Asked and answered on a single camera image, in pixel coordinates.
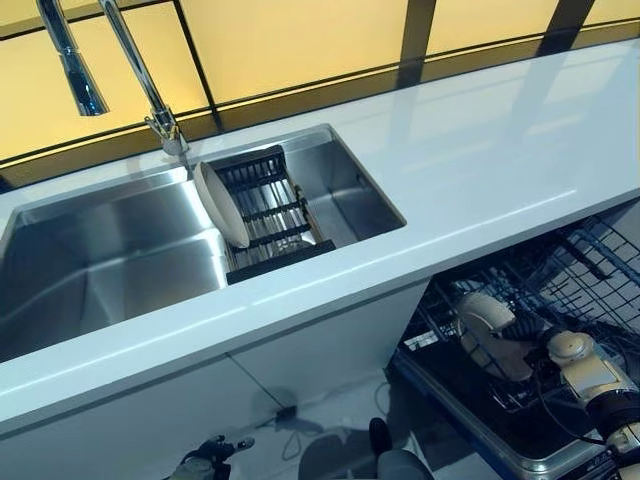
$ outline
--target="faucet spout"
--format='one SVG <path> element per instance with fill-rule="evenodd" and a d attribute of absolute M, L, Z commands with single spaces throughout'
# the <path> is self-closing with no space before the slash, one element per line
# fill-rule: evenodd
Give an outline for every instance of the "faucet spout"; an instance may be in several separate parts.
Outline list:
<path fill-rule="evenodd" d="M 37 0 L 38 10 L 58 51 L 69 88 L 83 116 L 102 115 L 109 109 L 71 35 L 58 0 Z"/>
<path fill-rule="evenodd" d="M 40 16 L 49 32 L 56 50 L 60 54 L 67 74 L 69 86 L 73 92 L 81 115 L 100 115 L 106 113 L 107 106 L 98 92 L 98 88 L 89 73 L 82 56 L 78 52 L 67 21 L 64 18 L 58 0 L 36 0 Z M 163 102 L 140 51 L 131 36 L 122 13 L 115 0 L 98 0 L 104 14 L 124 51 L 136 78 L 151 105 L 151 116 L 145 122 L 160 137 L 162 148 L 169 155 L 180 156 L 185 167 L 191 168 L 183 155 L 189 146 L 180 131 L 180 127 L 169 106 Z"/>

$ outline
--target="dishwasher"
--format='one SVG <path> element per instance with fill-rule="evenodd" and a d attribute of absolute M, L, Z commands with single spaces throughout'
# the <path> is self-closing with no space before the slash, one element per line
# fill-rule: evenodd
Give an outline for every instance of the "dishwasher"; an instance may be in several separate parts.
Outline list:
<path fill-rule="evenodd" d="M 470 296 L 488 295 L 517 318 L 585 332 L 640 384 L 639 247 L 636 202 L 435 275 L 392 368 L 503 478 L 610 478 L 612 452 L 584 441 L 598 435 L 560 376 L 531 375 L 525 341 L 501 359 L 490 345 L 495 338 L 469 342 L 460 308 Z"/>

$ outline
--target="countertop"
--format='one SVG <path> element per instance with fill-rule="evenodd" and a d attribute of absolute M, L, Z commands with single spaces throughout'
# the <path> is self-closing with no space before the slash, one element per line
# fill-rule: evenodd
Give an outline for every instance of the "countertop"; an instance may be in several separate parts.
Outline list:
<path fill-rule="evenodd" d="M 407 225 L 0 364 L 0 434 L 638 196 L 639 57 L 640 40 L 592 47 L 194 142 L 192 157 L 329 123 Z M 157 151 L 9 192 L 0 228 L 16 207 L 166 161 Z"/>

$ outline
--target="stainless steel sink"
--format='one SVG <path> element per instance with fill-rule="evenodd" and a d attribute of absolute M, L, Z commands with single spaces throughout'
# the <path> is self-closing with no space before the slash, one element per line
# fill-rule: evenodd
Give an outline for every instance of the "stainless steel sink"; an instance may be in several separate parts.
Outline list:
<path fill-rule="evenodd" d="M 280 145 L 336 248 L 404 221 L 331 127 L 198 160 L 225 168 Z M 0 361 L 228 286 L 229 245 L 182 167 L 14 212 L 0 243 Z"/>

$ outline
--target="dishwasher rack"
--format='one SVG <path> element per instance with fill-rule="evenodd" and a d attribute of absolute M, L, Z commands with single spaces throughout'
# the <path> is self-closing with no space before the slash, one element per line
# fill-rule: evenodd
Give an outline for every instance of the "dishwasher rack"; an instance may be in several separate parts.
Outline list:
<path fill-rule="evenodd" d="M 491 295 L 516 315 L 539 315 L 589 333 L 640 380 L 640 249 L 599 216 L 434 277 L 403 336 L 404 348 L 459 344 L 455 305 L 470 292 Z M 497 362 L 484 353 L 491 360 L 484 372 L 477 366 L 478 374 L 497 403 L 516 412 L 539 402 L 532 379 L 513 382 L 487 373 Z M 545 386 L 544 398 L 579 408 L 559 381 Z"/>

